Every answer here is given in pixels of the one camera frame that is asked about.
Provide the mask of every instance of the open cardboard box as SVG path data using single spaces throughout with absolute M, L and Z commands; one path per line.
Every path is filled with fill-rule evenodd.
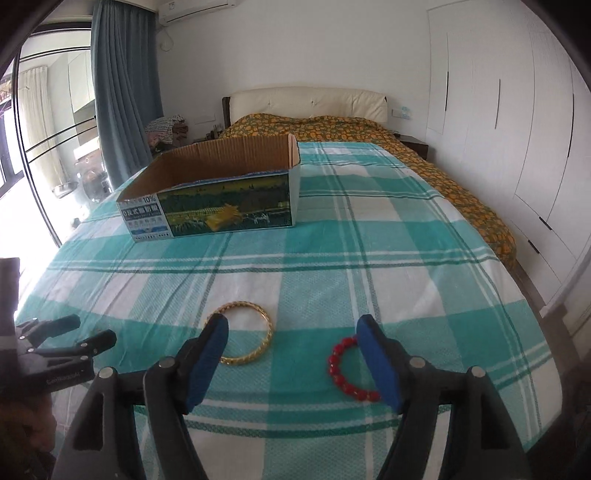
M 157 157 L 117 205 L 136 242 L 293 226 L 299 165 L 291 134 L 188 145 Z

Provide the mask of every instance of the leather headboard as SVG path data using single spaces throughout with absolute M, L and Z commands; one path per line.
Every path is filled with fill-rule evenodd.
M 385 96 L 368 90 L 275 87 L 236 92 L 229 101 L 226 99 L 227 97 L 224 98 L 225 114 L 229 114 L 230 124 L 250 113 L 271 113 L 291 118 L 360 116 L 379 124 L 386 124 L 388 121 Z

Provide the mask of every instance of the power cord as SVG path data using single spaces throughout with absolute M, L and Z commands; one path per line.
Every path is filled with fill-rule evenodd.
M 158 30 L 156 30 L 156 35 L 158 35 L 158 33 L 160 32 L 164 32 L 166 34 L 166 36 L 169 38 L 170 40 L 170 47 L 169 48 L 165 48 L 165 45 L 167 44 L 167 40 L 163 40 L 162 42 L 160 42 L 158 44 L 158 46 L 160 47 L 160 50 L 162 51 L 171 51 L 174 47 L 174 40 L 173 38 L 170 36 L 170 34 L 168 33 L 168 30 L 166 29 L 166 27 L 161 27 Z

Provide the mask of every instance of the red beaded bracelet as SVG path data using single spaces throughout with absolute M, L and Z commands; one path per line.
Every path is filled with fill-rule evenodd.
M 340 371 L 340 357 L 345 353 L 345 350 L 357 346 L 357 337 L 345 337 L 333 348 L 332 354 L 329 357 L 329 374 L 333 379 L 335 385 L 340 388 L 344 393 L 350 395 L 355 400 L 364 401 L 369 400 L 371 402 L 377 402 L 381 400 L 379 392 L 375 390 L 364 390 L 363 388 L 356 387 L 355 385 L 347 382 L 347 379 L 343 376 Z

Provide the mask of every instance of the gold bangle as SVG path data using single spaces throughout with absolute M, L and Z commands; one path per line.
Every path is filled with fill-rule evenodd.
M 255 303 L 250 303 L 249 301 L 242 301 L 242 300 L 241 301 L 232 301 L 230 303 L 226 303 L 225 305 L 222 305 L 217 310 L 215 310 L 209 317 L 207 317 L 207 320 L 205 321 L 205 324 L 203 326 L 205 327 L 205 325 L 207 325 L 207 323 L 209 322 L 209 319 L 214 314 L 224 313 L 230 309 L 234 309 L 234 308 L 238 308 L 238 307 L 246 307 L 246 308 L 256 310 L 259 313 L 259 315 L 261 315 L 261 317 L 263 317 L 263 319 L 267 323 L 267 336 L 263 339 L 262 343 L 258 347 L 256 347 L 255 350 L 253 350 L 250 353 L 247 353 L 246 355 L 221 357 L 220 358 L 221 364 L 244 365 L 244 364 L 250 363 L 253 360 L 256 360 L 257 358 L 259 358 L 263 353 L 265 353 L 265 350 L 267 350 L 267 348 L 269 348 L 269 344 L 271 343 L 271 339 L 273 338 L 274 328 L 273 328 L 273 323 L 271 322 L 271 319 L 269 318 L 269 316 L 267 315 L 265 310 L 263 310 L 261 307 L 259 307 Z

